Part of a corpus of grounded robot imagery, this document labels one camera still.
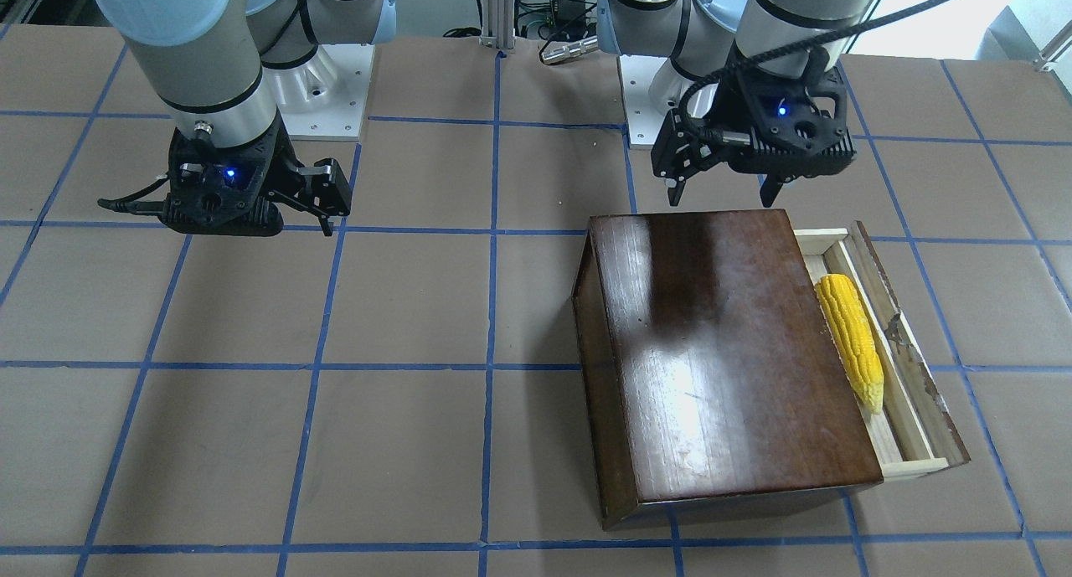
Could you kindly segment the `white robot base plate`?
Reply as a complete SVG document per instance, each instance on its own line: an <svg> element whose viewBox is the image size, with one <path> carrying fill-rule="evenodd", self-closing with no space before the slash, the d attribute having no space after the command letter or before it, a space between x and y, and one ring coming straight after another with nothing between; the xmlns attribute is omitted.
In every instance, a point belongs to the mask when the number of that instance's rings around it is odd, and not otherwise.
<svg viewBox="0 0 1072 577"><path fill-rule="evenodd" d="M323 45L302 65L265 66L265 85L291 139L360 139L375 50L372 45Z"/></svg>
<svg viewBox="0 0 1072 577"><path fill-rule="evenodd" d="M669 58L654 55L621 55L619 73L629 146L650 149L665 115L693 82L682 77Z"/></svg>

